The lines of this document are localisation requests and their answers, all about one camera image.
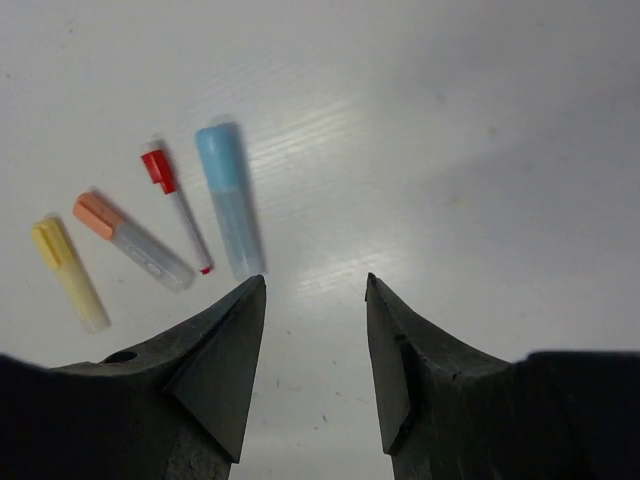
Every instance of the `tabletop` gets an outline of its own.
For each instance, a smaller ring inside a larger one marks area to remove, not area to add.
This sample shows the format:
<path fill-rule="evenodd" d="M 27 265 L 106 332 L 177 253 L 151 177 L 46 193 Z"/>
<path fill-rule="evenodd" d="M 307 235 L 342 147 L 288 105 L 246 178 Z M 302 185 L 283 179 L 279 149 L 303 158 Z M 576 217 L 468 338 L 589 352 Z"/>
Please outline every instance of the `tabletop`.
<path fill-rule="evenodd" d="M 99 361 L 237 282 L 194 144 L 242 129 L 267 316 L 233 480 L 392 478 L 364 290 L 506 360 L 640 340 L 635 0 L 4 2 L 0 350 Z M 216 259 L 178 295 L 71 214 L 104 192 L 193 264 L 140 161 L 160 136 Z M 112 326 L 86 335 L 30 238 L 63 219 Z"/>

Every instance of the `light blue marker barrel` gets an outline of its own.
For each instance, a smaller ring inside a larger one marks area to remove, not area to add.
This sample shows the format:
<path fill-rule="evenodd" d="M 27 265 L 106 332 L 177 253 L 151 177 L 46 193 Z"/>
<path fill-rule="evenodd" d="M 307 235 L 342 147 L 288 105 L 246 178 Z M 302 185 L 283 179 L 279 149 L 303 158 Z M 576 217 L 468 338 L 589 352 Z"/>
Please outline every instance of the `light blue marker barrel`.
<path fill-rule="evenodd" d="M 203 128 L 196 132 L 196 146 L 233 275 L 241 282 L 263 273 L 238 128 L 233 124 Z"/>

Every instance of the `orange highlighter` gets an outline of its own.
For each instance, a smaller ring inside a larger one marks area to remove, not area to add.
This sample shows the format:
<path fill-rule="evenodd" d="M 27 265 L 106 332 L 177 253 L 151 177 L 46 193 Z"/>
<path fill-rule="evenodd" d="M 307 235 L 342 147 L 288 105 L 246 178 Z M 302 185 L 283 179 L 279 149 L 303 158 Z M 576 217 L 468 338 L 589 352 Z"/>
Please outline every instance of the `orange highlighter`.
<path fill-rule="evenodd" d="M 189 288 L 193 282 L 195 274 L 189 267 L 94 193 L 81 194 L 73 214 L 173 293 Z"/>

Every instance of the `yellow highlighter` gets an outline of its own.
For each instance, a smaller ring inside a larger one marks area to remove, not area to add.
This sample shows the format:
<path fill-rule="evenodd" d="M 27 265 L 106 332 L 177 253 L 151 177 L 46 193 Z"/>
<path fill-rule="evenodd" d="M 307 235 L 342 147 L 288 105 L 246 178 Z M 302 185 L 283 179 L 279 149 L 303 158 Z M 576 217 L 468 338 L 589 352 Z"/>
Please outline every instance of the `yellow highlighter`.
<path fill-rule="evenodd" d="M 62 221 L 55 217 L 45 218 L 33 226 L 31 236 L 47 266 L 56 272 L 85 331 L 97 333 L 108 327 L 109 318 L 75 254 Z"/>

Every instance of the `pen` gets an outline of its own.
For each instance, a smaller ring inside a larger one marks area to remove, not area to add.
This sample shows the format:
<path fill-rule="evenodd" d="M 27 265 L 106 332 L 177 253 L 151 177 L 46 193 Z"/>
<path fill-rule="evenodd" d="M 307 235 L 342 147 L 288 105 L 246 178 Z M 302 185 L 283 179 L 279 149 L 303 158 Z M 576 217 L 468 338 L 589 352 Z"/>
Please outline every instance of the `pen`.
<path fill-rule="evenodd" d="M 31 229 L 47 266 L 58 276 L 83 328 L 97 333 L 109 326 L 109 318 L 59 218 L 45 218 Z"/>
<path fill-rule="evenodd" d="M 73 214 L 173 293 L 189 288 L 193 282 L 194 274 L 186 265 L 94 193 L 81 194 Z"/>
<path fill-rule="evenodd" d="M 237 127 L 205 128 L 196 133 L 195 140 L 229 264 L 236 280 L 243 281 L 264 272 L 264 259 Z"/>
<path fill-rule="evenodd" d="M 213 270 L 213 261 L 202 241 L 198 227 L 193 220 L 182 192 L 178 190 L 178 184 L 173 176 L 167 155 L 159 144 L 150 144 L 149 147 L 151 150 L 142 155 L 142 161 L 147 167 L 153 183 L 159 183 L 164 194 L 171 199 L 171 203 L 173 203 L 180 216 L 180 221 L 187 231 L 191 246 L 196 252 L 198 270 L 203 275 L 206 275 Z"/>

